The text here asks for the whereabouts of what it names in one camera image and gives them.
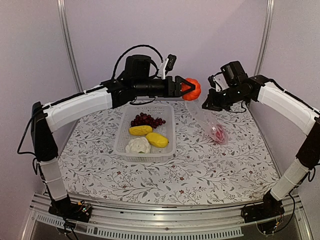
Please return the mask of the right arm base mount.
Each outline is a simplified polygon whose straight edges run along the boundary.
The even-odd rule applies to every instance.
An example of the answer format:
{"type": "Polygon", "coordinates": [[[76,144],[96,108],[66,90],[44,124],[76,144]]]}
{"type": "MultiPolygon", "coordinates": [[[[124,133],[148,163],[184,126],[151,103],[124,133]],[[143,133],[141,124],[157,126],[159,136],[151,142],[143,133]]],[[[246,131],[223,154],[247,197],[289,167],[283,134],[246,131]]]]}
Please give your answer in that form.
{"type": "Polygon", "coordinates": [[[262,198],[262,203],[246,204],[240,212],[245,223],[258,222],[257,229],[265,235],[274,234],[285,213],[281,200],[276,200],[269,190],[262,198]]]}

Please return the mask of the clear zip top bag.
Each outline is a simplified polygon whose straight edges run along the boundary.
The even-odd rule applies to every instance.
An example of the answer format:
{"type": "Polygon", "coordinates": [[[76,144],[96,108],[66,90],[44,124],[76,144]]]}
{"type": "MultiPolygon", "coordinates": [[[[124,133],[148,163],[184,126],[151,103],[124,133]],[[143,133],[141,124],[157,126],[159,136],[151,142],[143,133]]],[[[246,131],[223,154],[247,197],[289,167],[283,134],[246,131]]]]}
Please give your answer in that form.
{"type": "Polygon", "coordinates": [[[217,124],[222,125],[214,116],[212,111],[201,108],[200,102],[196,99],[194,101],[186,101],[186,108],[191,116],[202,127],[204,132],[211,138],[210,130],[217,124]]]}

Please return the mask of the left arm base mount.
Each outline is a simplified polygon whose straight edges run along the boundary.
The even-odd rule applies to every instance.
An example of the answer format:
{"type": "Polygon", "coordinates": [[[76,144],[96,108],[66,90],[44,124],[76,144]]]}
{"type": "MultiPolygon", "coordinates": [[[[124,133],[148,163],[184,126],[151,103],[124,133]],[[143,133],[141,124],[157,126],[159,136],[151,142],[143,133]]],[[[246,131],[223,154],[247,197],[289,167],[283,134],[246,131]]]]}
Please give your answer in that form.
{"type": "Polygon", "coordinates": [[[67,220],[88,223],[92,215],[92,205],[81,200],[77,203],[71,201],[69,195],[61,200],[51,200],[48,213],[67,220]]]}

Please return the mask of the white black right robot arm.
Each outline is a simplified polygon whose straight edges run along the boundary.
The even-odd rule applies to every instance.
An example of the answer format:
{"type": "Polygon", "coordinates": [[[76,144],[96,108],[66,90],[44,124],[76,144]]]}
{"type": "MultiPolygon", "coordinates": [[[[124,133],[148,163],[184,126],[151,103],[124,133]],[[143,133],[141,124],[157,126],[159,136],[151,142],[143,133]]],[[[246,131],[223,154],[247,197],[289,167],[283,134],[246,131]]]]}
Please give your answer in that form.
{"type": "Polygon", "coordinates": [[[267,122],[271,127],[268,138],[278,136],[282,141],[289,137],[297,137],[302,141],[289,140],[293,150],[289,157],[284,158],[282,176],[265,195],[266,200],[259,206],[258,213],[262,218],[269,218],[278,210],[278,203],[291,190],[298,187],[307,174],[320,163],[320,113],[313,107],[303,103],[297,97],[281,88],[275,80],[263,75],[248,77],[243,75],[236,84],[231,84],[223,90],[217,90],[217,81],[210,76],[208,81],[211,88],[202,107],[212,111],[229,111],[238,102],[256,102],[261,104],[272,117],[279,117],[277,123],[270,117],[267,122]]]}

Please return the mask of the white perforated plastic basket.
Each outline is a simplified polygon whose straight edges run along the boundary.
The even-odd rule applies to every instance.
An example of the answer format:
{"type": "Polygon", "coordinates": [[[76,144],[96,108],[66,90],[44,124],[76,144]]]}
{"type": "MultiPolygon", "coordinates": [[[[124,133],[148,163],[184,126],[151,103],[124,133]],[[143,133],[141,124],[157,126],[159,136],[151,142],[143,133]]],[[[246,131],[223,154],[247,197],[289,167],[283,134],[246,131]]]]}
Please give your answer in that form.
{"type": "Polygon", "coordinates": [[[113,152],[127,162],[165,162],[176,153],[176,129],[174,108],[165,104],[150,104],[127,106],[122,112],[122,118],[117,130],[113,152]],[[156,128],[143,127],[152,132],[139,135],[130,133],[131,123],[140,113],[154,120],[164,120],[156,128]]]}

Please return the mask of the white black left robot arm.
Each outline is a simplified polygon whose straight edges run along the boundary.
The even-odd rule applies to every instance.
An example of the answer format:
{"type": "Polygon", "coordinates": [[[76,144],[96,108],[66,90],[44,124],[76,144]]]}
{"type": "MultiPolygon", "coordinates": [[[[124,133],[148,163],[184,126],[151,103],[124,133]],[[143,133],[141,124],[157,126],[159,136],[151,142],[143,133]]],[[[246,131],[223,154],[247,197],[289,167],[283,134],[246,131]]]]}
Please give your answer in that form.
{"type": "Polygon", "coordinates": [[[119,76],[112,73],[110,80],[55,102],[32,106],[31,117],[25,128],[30,131],[34,156],[42,174],[42,181],[55,209],[63,216],[74,213],[74,205],[66,200],[67,190],[58,165],[58,146],[53,133],[61,127],[95,112],[115,109],[127,103],[133,105],[138,97],[180,98],[196,90],[196,85],[186,79],[168,76],[176,62],[175,55],[161,58],[155,66],[150,56],[134,54],[126,57],[124,70],[119,76]],[[150,74],[150,67],[155,73],[150,74]]]}

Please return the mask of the red toy bell pepper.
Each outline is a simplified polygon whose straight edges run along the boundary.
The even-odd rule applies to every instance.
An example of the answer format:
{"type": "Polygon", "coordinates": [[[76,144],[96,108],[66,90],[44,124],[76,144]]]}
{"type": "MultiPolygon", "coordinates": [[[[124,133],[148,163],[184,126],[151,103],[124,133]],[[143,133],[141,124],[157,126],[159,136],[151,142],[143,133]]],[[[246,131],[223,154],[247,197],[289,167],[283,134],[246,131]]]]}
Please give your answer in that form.
{"type": "Polygon", "coordinates": [[[224,145],[228,142],[228,135],[221,124],[216,124],[210,129],[210,137],[218,144],[224,145]]]}

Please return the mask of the dark red grape bunch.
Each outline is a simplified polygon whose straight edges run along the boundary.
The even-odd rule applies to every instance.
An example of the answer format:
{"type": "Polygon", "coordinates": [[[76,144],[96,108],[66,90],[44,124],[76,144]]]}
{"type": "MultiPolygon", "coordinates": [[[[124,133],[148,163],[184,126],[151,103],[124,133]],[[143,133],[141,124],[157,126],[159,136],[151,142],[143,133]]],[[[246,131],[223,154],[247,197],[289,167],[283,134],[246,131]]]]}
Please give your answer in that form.
{"type": "Polygon", "coordinates": [[[156,129],[159,126],[162,126],[166,123],[166,121],[162,118],[154,118],[150,114],[146,114],[141,112],[137,114],[134,119],[130,122],[131,127],[138,127],[138,126],[150,126],[153,129],[156,129]]]}

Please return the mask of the orange toy pumpkin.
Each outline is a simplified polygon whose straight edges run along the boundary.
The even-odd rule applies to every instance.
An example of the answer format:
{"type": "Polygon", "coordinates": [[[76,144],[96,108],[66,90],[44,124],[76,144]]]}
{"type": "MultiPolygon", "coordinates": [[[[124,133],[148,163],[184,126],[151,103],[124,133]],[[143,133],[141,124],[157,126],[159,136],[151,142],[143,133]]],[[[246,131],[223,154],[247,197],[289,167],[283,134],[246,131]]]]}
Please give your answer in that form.
{"type": "Polygon", "coordinates": [[[185,101],[196,100],[201,95],[201,92],[202,92],[200,83],[196,79],[193,79],[193,78],[186,78],[185,80],[187,82],[193,84],[195,86],[195,89],[192,90],[191,92],[183,95],[182,99],[185,101]]]}

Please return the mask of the yellow toy mango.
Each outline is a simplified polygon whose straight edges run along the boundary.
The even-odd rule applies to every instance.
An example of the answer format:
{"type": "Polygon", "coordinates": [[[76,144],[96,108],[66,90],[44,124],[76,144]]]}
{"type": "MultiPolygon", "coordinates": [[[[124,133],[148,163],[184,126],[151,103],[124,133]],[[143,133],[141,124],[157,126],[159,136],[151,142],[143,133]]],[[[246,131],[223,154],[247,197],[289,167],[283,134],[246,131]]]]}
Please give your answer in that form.
{"type": "Polygon", "coordinates": [[[156,132],[150,132],[145,137],[152,146],[157,148],[165,148],[169,144],[165,136],[156,132]]]}

